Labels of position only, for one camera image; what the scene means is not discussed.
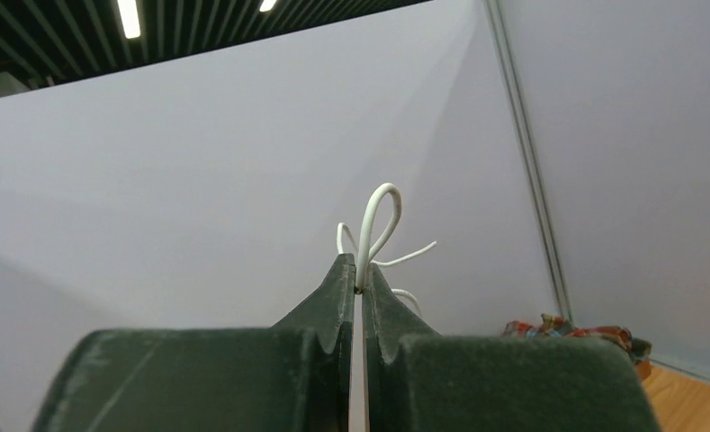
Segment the rectangular light fixture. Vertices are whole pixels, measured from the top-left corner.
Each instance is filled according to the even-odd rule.
[[[259,12],[269,12],[275,6],[277,0],[264,0],[261,5],[259,5]]]
[[[139,37],[138,6],[135,0],[116,0],[119,4],[119,15],[121,16],[121,26],[124,28],[124,36],[127,39]]]

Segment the crumpled cloth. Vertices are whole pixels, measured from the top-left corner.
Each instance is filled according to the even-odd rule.
[[[519,338],[603,338],[622,348],[635,365],[649,357],[652,344],[633,337],[630,330],[619,326],[576,328],[568,319],[542,314],[543,324],[534,326],[522,321],[511,321],[503,330],[503,336]]]

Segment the slatted ceiling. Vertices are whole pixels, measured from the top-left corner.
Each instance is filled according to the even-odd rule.
[[[96,77],[427,0],[137,0],[124,37],[116,0],[0,0],[0,71],[38,86]]]

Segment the white partition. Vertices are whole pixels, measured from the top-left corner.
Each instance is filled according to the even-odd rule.
[[[439,242],[385,271],[429,324],[493,334],[556,311],[474,0],[0,99],[1,429],[28,427],[92,329],[274,323],[386,181],[404,214],[380,257]]]
[[[576,317],[710,378],[710,2],[501,3]]]

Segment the baseboard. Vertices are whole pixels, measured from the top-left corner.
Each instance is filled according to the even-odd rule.
[[[652,363],[665,369],[690,376],[704,383],[710,384],[710,370],[704,367],[694,366],[667,355],[652,354]]]

